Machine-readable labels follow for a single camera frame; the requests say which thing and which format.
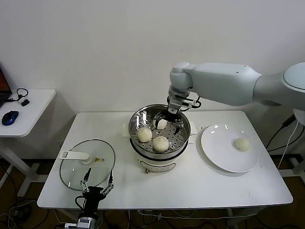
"white wall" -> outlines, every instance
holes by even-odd
[[[3,0],[0,62],[10,84],[58,93],[16,150],[52,158],[78,112],[165,103],[179,61],[242,63],[261,73],[303,62],[304,8],[302,0]],[[233,109],[202,101],[203,110]],[[264,141],[291,114],[242,109]]]

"white plate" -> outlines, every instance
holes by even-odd
[[[250,139],[242,129],[234,129],[227,124],[206,128],[201,137],[201,145],[207,157],[218,167],[233,173],[248,172],[258,161],[258,153],[251,143],[243,152],[235,147],[235,140]]]

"glass pot lid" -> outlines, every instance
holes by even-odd
[[[64,159],[61,162],[60,176],[63,183],[74,190],[81,189],[81,180],[91,167],[87,186],[97,186],[110,175],[115,162],[114,150],[107,142],[93,139],[77,144],[70,151],[88,153],[89,159]]]

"white cable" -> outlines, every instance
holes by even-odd
[[[184,215],[180,215],[177,211],[173,210],[173,212],[175,212],[178,216],[183,217],[183,218],[191,217],[195,213],[195,211],[196,210],[194,210],[189,216],[184,216]]]
[[[128,211],[128,226],[127,226],[127,229],[129,229],[129,226],[130,226],[130,211]]]
[[[151,214],[143,214],[138,210],[138,213],[144,216],[156,216]],[[255,216],[257,213],[252,215],[246,215],[246,216],[224,216],[224,217],[218,217],[218,218],[182,218],[182,217],[169,217],[169,216],[161,216],[162,218],[170,218],[170,219],[230,219],[230,218],[242,218],[242,217],[249,217],[249,216]]]
[[[279,169],[279,168],[280,168],[281,162],[282,162],[282,160],[283,160],[283,158],[284,158],[284,155],[285,155],[285,153],[286,153],[286,151],[287,151],[287,148],[288,148],[288,145],[289,145],[290,139],[291,139],[291,138],[292,138],[292,136],[295,134],[295,130],[296,130],[297,125],[298,125],[298,124],[299,124],[299,121],[297,121],[297,122],[296,122],[295,129],[293,130],[292,134],[291,134],[291,135],[290,135],[290,137],[288,138],[288,142],[287,142],[287,145],[286,145],[285,151],[284,151],[283,156],[282,156],[282,158],[281,158],[281,160],[280,160],[280,163],[278,164],[277,169]]]
[[[22,206],[27,205],[27,204],[29,204],[29,203],[31,203],[31,202],[35,202],[35,203],[37,204],[36,200],[30,200],[29,202],[26,202],[25,204],[18,205],[17,207],[18,207],[18,208],[19,208],[19,207],[22,207]],[[8,219],[8,228],[9,228],[9,229],[14,229],[14,228],[16,227],[16,223],[15,223],[14,219],[10,216],[10,211],[12,211],[14,208],[15,208],[15,206],[13,206],[13,207],[9,210],[9,213],[8,213],[8,214],[7,214],[7,213],[3,213],[3,214],[2,214],[2,215],[6,214],[6,215],[9,217],[9,219]],[[10,220],[12,220],[12,221],[14,222],[14,226],[13,226],[13,227],[10,227]]]
[[[103,218],[99,218],[97,221],[96,221],[96,229],[99,229],[102,225],[103,225],[103,222],[104,222],[104,220],[103,220]]]
[[[16,223],[15,223],[14,219],[13,219],[8,213],[2,213],[2,214],[0,215],[0,217],[1,217],[1,216],[4,216],[4,215],[6,215],[7,217],[9,217],[9,221],[10,221],[10,219],[11,219],[11,220],[14,222],[14,226],[11,228],[11,227],[10,227],[10,223],[9,223],[9,221],[8,221],[8,228],[9,228],[9,229],[14,229],[15,226],[16,226]]]
[[[146,226],[149,226],[152,222],[154,222],[156,220],[157,217],[153,218],[152,221],[150,221],[147,225],[143,225],[142,227],[140,228],[145,228]]]
[[[57,221],[58,221],[59,223],[69,223],[69,222],[61,222],[61,221],[59,220],[59,217],[58,217],[58,215],[57,215],[55,209],[54,209],[54,213],[55,213],[56,219],[57,219]]]

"metal steamer tray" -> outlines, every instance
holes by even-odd
[[[162,130],[153,127],[155,115],[166,110],[167,106],[163,104],[146,106],[137,111],[129,121],[129,134],[133,146],[138,153],[150,160],[167,161],[175,158],[185,149],[190,136],[190,123],[181,111],[178,112],[178,115],[183,121],[183,128],[177,134],[174,134],[177,124],[173,122],[167,122],[166,128]],[[137,131],[142,127],[148,127],[152,131],[152,139],[149,142],[140,142],[137,139]],[[160,153],[153,148],[153,140],[158,136],[164,136],[169,140],[169,148],[165,152]]]

